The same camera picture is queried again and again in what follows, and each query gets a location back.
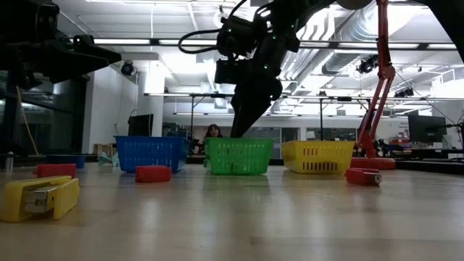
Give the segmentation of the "blue plastic basket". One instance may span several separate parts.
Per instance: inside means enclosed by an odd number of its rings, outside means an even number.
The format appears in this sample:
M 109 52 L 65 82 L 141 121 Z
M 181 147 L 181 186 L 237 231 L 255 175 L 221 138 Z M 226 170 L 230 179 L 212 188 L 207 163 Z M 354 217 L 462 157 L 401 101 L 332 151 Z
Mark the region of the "blue plastic basket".
M 179 137 L 115 136 L 120 169 L 134 173 L 138 166 L 161 165 L 173 173 L 186 164 L 189 142 Z

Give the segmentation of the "red mini stapler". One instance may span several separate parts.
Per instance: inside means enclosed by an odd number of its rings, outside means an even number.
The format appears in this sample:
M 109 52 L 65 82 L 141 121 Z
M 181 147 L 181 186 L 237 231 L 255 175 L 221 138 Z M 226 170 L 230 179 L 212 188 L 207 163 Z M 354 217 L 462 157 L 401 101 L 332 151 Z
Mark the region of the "red mini stapler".
M 135 181 L 137 183 L 169 182 L 172 178 L 172 175 L 172 169 L 167 166 L 137 166 Z
M 380 186 L 382 175 L 377 169 L 349 168 L 344 174 L 348 183 L 358 186 Z
M 76 164 L 41 164 L 37 165 L 33 174 L 39 178 L 52 176 L 70 176 L 76 175 Z

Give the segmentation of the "black computer monitor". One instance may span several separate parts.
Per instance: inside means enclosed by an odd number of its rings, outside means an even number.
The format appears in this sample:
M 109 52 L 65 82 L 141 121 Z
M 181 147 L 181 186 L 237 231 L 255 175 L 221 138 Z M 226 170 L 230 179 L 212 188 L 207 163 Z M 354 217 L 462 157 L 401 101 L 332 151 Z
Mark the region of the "black computer monitor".
M 129 136 L 151 136 L 154 115 L 130 116 L 128 119 Z

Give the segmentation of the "black monitor on arm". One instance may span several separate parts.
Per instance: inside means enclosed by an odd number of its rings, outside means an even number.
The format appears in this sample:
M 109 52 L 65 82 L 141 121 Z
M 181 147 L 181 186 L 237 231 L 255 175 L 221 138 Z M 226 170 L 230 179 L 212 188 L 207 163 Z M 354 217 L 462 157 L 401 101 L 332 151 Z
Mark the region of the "black monitor on arm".
M 409 115 L 409 139 L 411 142 L 441 142 L 447 134 L 444 117 Z

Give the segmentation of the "red desk lamp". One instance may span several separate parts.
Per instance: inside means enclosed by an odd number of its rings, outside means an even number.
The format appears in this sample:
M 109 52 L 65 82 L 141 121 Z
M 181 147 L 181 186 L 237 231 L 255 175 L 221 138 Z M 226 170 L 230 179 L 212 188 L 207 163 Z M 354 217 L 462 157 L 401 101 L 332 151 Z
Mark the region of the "red desk lamp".
M 368 111 L 362 120 L 357 140 L 358 148 L 364 151 L 366 156 L 353 157 L 350 167 L 394 170 L 396 167 L 394 159 L 378 157 L 374 145 L 376 129 L 396 74 L 389 52 L 388 0 L 376 0 L 376 4 L 378 6 L 378 38 L 376 39 L 378 51 L 378 85 L 371 99 Z

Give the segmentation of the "black round spotlight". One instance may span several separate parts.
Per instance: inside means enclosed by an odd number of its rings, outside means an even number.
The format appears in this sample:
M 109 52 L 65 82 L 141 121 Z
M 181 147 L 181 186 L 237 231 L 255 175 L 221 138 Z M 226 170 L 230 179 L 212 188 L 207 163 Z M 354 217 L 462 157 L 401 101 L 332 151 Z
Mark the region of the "black round spotlight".
M 120 72 L 125 76 L 132 76 L 136 73 L 136 68 L 133 65 L 133 61 L 126 60 L 120 68 Z

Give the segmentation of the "wooden crate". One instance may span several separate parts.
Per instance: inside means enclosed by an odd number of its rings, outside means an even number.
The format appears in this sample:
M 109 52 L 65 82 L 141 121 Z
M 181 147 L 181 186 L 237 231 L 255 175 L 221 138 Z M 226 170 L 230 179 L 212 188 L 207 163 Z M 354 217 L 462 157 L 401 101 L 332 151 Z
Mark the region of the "wooden crate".
M 112 157 L 116 152 L 116 144 L 94 144 L 93 146 L 93 153 L 97 155 L 105 153 L 107 156 Z

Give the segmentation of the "black spotlight cluster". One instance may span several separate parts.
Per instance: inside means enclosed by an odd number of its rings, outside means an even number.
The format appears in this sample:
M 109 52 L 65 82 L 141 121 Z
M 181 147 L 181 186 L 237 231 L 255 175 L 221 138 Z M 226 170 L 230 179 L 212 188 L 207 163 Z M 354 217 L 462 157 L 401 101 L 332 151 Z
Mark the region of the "black spotlight cluster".
M 378 55 L 373 54 L 368 57 L 364 57 L 360 60 L 360 64 L 357 66 L 356 71 L 360 74 L 367 74 L 372 72 L 378 67 Z

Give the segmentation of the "person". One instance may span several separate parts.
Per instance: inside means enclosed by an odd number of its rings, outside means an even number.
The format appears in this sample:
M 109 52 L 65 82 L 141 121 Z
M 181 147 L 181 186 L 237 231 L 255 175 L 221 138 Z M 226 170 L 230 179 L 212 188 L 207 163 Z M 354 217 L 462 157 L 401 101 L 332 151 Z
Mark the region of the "person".
M 223 134 L 220 127 L 216 124 L 211 124 L 207 128 L 203 141 L 199 143 L 198 154 L 204 154 L 205 142 L 208 138 L 222 138 Z

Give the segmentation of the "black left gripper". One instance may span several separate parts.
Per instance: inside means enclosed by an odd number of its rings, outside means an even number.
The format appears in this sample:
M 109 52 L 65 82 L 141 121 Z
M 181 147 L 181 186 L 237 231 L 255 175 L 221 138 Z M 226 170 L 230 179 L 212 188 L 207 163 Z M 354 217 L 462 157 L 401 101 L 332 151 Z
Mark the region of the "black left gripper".
M 17 34 L 14 37 L 14 64 L 21 88 L 31 88 L 35 84 L 35 73 L 59 83 L 121 59 L 121 54 L 97 46 L 91 35 L 76 35 L 74 44 L 60 34 Z

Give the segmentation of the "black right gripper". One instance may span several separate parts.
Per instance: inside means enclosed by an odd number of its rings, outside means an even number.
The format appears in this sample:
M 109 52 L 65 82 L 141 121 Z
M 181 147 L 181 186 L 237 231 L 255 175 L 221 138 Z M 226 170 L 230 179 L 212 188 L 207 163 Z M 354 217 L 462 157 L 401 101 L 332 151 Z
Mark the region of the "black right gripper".
M 234 110 L 231 138 L 241 138 L 282 94 L 278 79 L 288 51 L 298 52 L 295 34 L 267 34 L 247 63 L 243 78 L 235 87 L 231 104 Z

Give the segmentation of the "green plastic basket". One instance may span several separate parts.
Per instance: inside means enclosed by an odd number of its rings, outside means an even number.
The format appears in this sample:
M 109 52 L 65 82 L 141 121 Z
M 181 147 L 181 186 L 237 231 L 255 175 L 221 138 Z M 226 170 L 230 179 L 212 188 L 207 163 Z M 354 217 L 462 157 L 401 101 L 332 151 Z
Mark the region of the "green plastic basket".
M 208 138 L 205 163 L 213 175 L 262 175 L 268 171 L 272 139 Z

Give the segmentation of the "yellow mini stapler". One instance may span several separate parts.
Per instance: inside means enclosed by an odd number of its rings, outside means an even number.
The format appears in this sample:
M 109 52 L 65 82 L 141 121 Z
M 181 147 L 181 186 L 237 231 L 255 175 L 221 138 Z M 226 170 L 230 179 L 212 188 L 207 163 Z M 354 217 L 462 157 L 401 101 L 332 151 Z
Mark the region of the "yellow mini stapler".
M 59 220 L 76 206 L 79 193 L 79 180 L 67 175 L 8 182 L 0 220 L 18 223 L 48 213 Z

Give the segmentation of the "yellow plastic basket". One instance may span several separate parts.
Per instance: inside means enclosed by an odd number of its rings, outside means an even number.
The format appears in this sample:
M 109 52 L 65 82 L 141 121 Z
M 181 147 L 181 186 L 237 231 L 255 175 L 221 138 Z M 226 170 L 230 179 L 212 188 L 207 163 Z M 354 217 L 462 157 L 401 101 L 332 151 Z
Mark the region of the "yellow plastic basket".
M 343 175 L 354 147 L 354 141 L 289 141 L 282 144 L 283 163 L 296 173 Z

